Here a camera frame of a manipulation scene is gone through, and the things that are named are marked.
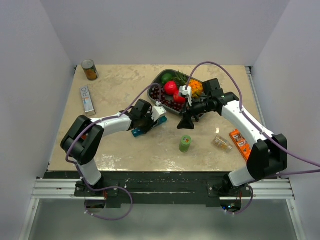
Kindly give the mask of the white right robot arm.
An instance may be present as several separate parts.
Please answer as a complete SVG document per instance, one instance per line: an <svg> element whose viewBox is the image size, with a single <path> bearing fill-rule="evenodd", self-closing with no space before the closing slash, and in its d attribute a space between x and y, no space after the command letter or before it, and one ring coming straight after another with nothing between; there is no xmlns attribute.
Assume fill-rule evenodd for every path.
<svg viewBox="0 0 320 240"><path fill-rule="evenodd" d="M288 155L285 151L288 142L283 134L275 135L253 119L234 93L223 91L218 79L205 81L202 87L204 97L199 101L193 101L190 86L179 88L179 96L184 97L186 102L177 128L192 130L199 115L216 112L239 130L251 148L246 166L224 178L222 189L227 196L235 196L244 184L263 180L287 169Z"/></svg>

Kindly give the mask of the green pill bottle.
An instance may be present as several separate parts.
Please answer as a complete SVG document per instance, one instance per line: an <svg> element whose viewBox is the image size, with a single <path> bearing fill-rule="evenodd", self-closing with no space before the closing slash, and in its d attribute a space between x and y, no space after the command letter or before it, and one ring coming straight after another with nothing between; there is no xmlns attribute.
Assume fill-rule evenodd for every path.
<svg viewBox="0 0 320 240"><path fill-rule="evenodd" d="M192 138L189 135L183 135L180 139L178 148L182 153L186 153L188 152L191 146L191 143L192 143Z"/></svg>

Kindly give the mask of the teal weekly pill organizer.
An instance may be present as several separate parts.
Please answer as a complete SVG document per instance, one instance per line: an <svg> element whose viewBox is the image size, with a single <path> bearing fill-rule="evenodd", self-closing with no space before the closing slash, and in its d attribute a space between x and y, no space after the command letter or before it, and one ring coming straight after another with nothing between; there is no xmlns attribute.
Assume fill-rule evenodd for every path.
<svg viewBox="0 0 320 240"><path fill-rule="evenodd" d="M142 136L142 135L145 135L147 134L148 132L150 132L152 129L164 124L167 122L167 117L166 116L162 116L160 117L158 120L156 121L152 121L150 120L149 123L146 125L146 126L143 126L143 127L137 127L135 129L133 129L131 131L132 135L137 138L139 136Z"/></svg>

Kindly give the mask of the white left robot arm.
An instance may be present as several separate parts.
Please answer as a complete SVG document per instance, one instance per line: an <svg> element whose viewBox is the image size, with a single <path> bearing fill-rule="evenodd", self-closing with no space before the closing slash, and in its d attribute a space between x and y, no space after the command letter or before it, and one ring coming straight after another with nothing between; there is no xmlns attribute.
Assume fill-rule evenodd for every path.
<svg viewBox="0 0 320 240"><path fill-rule="evenodd" d="M77 117L60 143L66 161L76 166L86 184L86 191L99 196L104 190L103 176L94 160L102 138L132 131L134 137L145 135L166 121L167 111L158 102L152 106L139 99L134 106L102 118Z"/></svg>

